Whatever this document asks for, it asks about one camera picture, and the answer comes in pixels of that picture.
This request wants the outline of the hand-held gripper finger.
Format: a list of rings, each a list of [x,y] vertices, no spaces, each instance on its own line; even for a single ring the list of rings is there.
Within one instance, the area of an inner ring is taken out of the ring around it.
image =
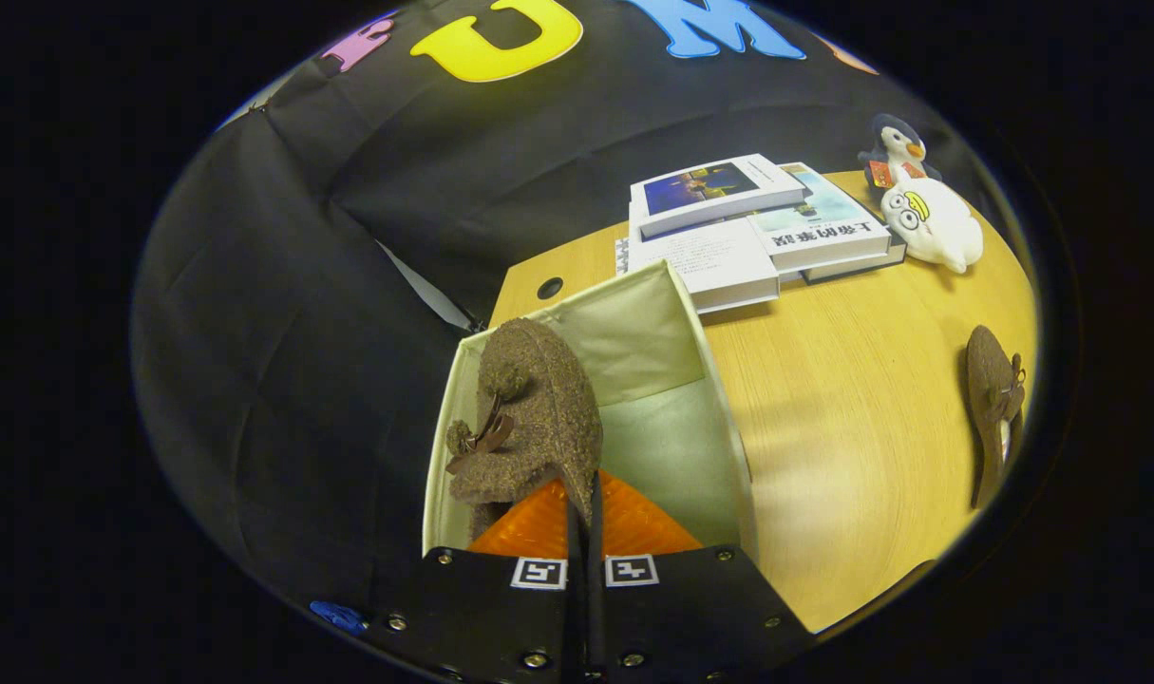
[[[579,514],[565,554],[436,546],[369,610],[364,648],[434,683],[574,683],[585,661]]]
[[[602,486],[589,528],[589,667],[606,683],[766,683],[815,636],[740,544],[604,554]]]

